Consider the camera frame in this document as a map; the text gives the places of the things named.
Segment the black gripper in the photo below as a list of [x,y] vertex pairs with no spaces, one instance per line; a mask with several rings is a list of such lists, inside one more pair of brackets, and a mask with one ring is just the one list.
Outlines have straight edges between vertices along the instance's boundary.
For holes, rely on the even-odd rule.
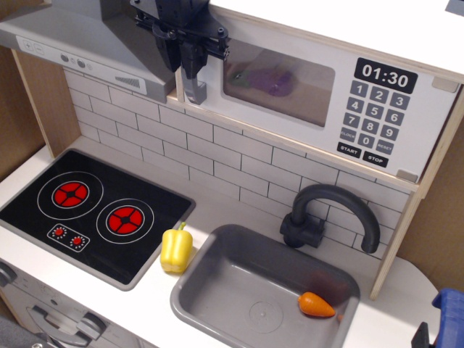
[[131,1],[137,26],[155,37],[160,55],[171,72],[181,66],[196,77],[207,55],[226,59],[228,30],[210,13],[208,1]]

